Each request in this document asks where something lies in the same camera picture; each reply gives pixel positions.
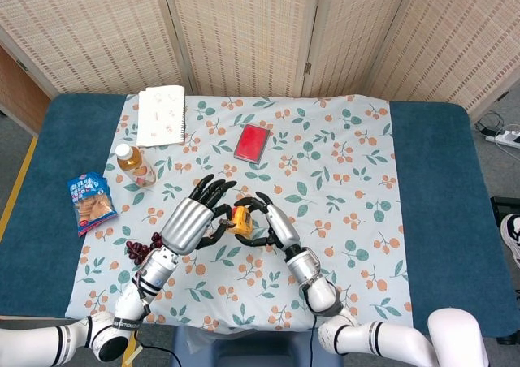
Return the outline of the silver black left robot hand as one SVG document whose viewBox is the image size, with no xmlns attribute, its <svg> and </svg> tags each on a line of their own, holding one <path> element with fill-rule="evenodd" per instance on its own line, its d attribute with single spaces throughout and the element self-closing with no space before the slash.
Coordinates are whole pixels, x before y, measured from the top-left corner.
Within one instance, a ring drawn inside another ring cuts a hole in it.
<svg viewBox="0 0 520 367">
<path fill-rule="evenodd" d="M 179 256 L 216 244 L 223 234 L 235 226 L 232 207 L 217 205 L 236 181 L 202 178 L 190 195 L 175 208 L 160 231 L 163 245 Z"/>
</svg>

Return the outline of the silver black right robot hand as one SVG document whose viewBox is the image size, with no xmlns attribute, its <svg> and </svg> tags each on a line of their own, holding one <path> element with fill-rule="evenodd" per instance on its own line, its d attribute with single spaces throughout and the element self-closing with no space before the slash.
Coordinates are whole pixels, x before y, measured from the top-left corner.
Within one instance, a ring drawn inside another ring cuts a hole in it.
<svg viewBox="0 0 520 367">
<path fill-rule="evenodd" d="M 250 240 L 241 234 L 235 234 L 235 237 L 243 245 L 248 247 L 275 245 L 285 253 L 288 260 L 304 251 L 300 236 L 290 223 L 288 216 L 282 209 L 273 204 L 268 195 L 256 192 L 256 196 L 244 197 L 236 201 L 234 206 L 246 206 L 249 212 L 259 210 L 265 215 L 269 223 L 268 237 Z"/>
</svg>

